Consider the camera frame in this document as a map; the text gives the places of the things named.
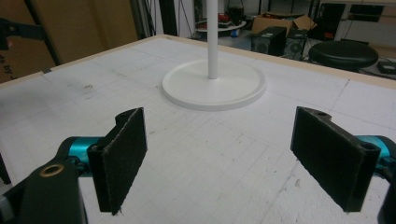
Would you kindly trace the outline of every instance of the floor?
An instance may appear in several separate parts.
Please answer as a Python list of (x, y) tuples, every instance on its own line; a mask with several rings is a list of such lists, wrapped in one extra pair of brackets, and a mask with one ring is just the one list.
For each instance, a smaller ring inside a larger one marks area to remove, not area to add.
[[(199, 40), (206, 41), (205, 35), (200, 35)], [(308, 51), (312, 46), (316, 45), (319, 42), (321, 41), (316, 39), (309, 38), (307, 40), (303, 53), (303, 58), (304, 58), (303, 62), (309, 63)], [(251, 32), (249, 30), (240, 30), (238, 37), (230, 37), (229, 35), (226, 34), (219, 34), (219, 44), (222, 46), (228, 46), (237, 49), (251, 50)], [(396, 59), (390, 59), (390, 58), (380, 58), (379, 60), (380, 61), (390, 60), (396, 62)], [(396, 79), (395, 75), (381, 74), (378, 68), (376, 67), (376, 64), (360, 70), (360, 73), (369, 76)]]

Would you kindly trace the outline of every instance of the white stand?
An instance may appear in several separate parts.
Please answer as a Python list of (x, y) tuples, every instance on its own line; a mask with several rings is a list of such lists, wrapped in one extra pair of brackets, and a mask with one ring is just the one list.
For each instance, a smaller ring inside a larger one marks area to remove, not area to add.
[(206, 0), (208, 60), (183, 63), (163, 78), (165, 96), (195, 110), (220, 111), (249, 105), (265, 91), (263, 73), (218, 59), (218, 2)]

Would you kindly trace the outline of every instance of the white pole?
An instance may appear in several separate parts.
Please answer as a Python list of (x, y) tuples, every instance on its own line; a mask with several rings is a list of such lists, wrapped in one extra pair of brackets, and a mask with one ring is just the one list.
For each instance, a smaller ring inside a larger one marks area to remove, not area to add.
[(209, 78), (217, 79), (218, 74), (218, 1), (206, 0), (207, 47)]

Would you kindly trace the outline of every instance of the screw hole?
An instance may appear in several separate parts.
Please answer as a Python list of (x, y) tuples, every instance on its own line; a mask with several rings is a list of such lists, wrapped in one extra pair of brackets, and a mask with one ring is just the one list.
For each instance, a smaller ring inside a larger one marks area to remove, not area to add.
[(59, 174), (63, 169), (64, 169), (64, 166), (62, 164), (50, 165), (50, 166), (47, 166), (46, 168), (42, 169), (40, 171), (40, 175), (43, 177), (50, 177), (50, 176)]
[(91, 150), (97, 151), (97, 150), (99, 150), (99, 146), (91, 146)]

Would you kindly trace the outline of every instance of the white circular base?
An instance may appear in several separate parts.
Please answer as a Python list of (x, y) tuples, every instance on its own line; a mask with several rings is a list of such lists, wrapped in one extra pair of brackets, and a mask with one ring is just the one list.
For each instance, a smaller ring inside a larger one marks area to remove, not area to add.
[(183, 63), (163, 78), (169, 101), (194, 110), (220, 111), (249, 105), (265, 91), (260, 71), (238, 62), (219, 59), (219, 78), (208, 78), (207, 60)]

